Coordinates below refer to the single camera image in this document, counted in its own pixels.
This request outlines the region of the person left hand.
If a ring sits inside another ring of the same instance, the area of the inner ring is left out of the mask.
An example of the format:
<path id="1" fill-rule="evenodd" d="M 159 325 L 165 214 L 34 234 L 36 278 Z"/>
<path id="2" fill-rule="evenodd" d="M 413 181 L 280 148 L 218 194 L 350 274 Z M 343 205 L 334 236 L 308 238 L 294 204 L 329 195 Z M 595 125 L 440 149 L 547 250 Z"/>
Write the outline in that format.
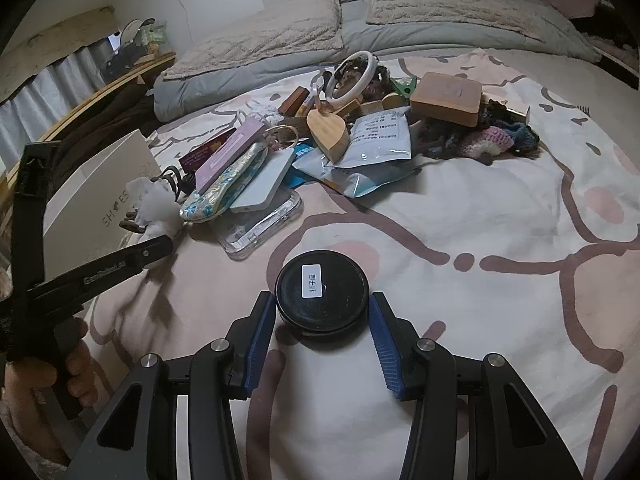
<path id="1" fill-rule="evenodd" d="M 70 373 L 68 392 L 84 408 L 91 408 L 98 400 L 96 375 L 92 368 L 90 351 L 82 340 L 88 332 L 87 323 L 75 318 L 81 341 L 66 358 Z M 40 408 L 38 396 L 43 388 L 56 382 L 56 370 L 49 363 L 36 359 L 24 359 L 6 366 L 6 386 L 2 401 L 6 404 L 15 433 L 31 450 L 53 463 L 68 464 L 62 444 L 55 437 Z"/>

